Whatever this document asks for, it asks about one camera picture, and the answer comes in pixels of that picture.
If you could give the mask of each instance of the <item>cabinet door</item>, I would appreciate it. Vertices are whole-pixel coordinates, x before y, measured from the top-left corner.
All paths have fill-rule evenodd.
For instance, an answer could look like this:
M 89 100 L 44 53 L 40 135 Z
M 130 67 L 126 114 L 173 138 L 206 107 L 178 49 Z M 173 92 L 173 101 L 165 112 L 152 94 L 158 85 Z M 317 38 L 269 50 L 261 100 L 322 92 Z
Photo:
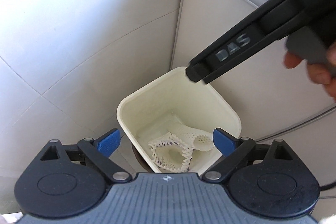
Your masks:
M 172 67 L 189 60 L 250 14 L 248 0 L 182 0 Z M 237 112 L 242 135 L 261 138 L 329 108 L 333 100 L 306 76 L 305 63 L 286 70 L 285 39 L 274 42 L 211 84 Z

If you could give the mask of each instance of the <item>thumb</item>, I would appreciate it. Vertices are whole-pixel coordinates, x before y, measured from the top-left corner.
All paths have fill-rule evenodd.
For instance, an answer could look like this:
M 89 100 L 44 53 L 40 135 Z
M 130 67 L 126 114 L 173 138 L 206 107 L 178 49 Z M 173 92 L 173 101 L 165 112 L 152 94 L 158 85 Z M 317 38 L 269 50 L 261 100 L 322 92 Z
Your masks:
M 336 66 L 336 41 L 327 50 L 327 59 L 332 65 Z

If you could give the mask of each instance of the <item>ribbed gray surface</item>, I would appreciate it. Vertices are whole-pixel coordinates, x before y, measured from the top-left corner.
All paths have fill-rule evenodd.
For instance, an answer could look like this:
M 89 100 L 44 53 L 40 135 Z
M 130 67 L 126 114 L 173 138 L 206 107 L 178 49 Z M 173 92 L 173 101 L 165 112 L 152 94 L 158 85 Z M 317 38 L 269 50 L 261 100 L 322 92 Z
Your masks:
M 127 184 L 115 185 L 94 209 L 70 219 L 43 220 L 26 215 L 19 224 L 313 224 L 309 216 L 289 221 L 255 217 L 238 208 L 220 185 L 196 174 L 140 173 Z

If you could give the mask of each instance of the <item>finger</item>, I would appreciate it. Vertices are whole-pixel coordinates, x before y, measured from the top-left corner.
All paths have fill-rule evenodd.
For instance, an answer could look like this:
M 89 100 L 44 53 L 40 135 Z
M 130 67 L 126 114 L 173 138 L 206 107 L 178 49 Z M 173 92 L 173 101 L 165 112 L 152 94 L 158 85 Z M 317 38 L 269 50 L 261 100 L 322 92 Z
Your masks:
M 287 69 L 295 68 L 298 64 L 300 64 L 302 58 L 296 56 L 293 53 L 286 52 L 285 57 L 283 59 L 283 64 L 286 66 Z
M 321 64 L 307 65 L 310 79 L 316 84 L 330 84 L 331 75 L 327 68 Z
M 336 98 L 336 78 L 333 78 L 330 84 L 324 85 L 325 91 L 331 96 Z
M 327 59 L 332 65 L 336 66 L 336 41 L 327 50 Z

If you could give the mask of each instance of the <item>trash bin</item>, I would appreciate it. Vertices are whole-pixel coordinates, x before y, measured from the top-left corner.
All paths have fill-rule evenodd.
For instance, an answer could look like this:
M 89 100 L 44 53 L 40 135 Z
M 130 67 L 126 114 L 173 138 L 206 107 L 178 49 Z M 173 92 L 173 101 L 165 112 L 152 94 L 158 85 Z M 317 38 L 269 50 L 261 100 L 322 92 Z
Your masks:
M 169 125 L 181 123 L 212 133 L 222 128 L 239 137 L 241 122 L 236 112 L 210 85 L 191 82 L 185 67 L 179 67 L 132 93 L 118 106 L 117 119 L 128 138 L 150 168 L 166 172 L 152 161 L 148 145 L 168 132 Z M 193 152 L 189 172 L 204 173 L 221 156 L 218 149 Z

